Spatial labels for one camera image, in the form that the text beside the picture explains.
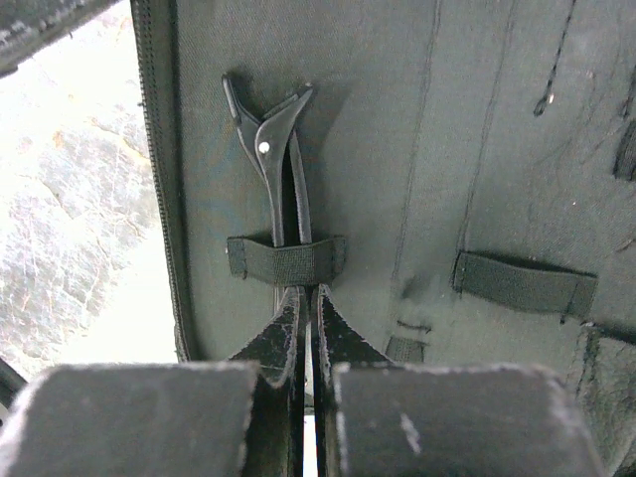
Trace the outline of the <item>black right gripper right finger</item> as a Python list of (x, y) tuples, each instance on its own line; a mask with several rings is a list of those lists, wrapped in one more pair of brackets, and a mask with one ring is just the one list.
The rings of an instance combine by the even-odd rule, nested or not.
[(591, 435), (559, 377), (510, 363), (395, 364), (313, 293), (322, 476), (600, 476)]

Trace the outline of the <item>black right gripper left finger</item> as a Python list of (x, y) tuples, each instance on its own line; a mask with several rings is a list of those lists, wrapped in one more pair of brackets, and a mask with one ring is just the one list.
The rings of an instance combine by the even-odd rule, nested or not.
[(299, 476), (304, 291), (231, 359), (46, 370), (10, 407), (5, 476)]

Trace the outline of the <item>black zip tool case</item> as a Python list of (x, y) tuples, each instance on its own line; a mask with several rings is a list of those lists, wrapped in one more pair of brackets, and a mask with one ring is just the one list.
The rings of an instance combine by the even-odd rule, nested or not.
[[(635, 472), (631, 1), (135, 1), (174, 364), (231, 359), (304, 291), (395, 364), (554, 372), (604, 472)], [(295, 123), (285, 245), (222, 85)]]

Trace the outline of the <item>black hair clip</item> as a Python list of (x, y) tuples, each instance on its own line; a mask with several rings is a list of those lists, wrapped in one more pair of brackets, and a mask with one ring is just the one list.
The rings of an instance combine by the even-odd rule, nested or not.
[(296, 211), (292, 223), (296, 226), (302, 244), (312, 242), (309, 199), (295, 123), (314, 91), (313, 85), (309, 82), (304, 84), (262, 118), (254, 116), (242, 104), (232, 74), (222, 75), (222, 85), (240, 145), (267, 190), (273, 245), (285, 245), (285, 162), (290, 163), (294, 188)]

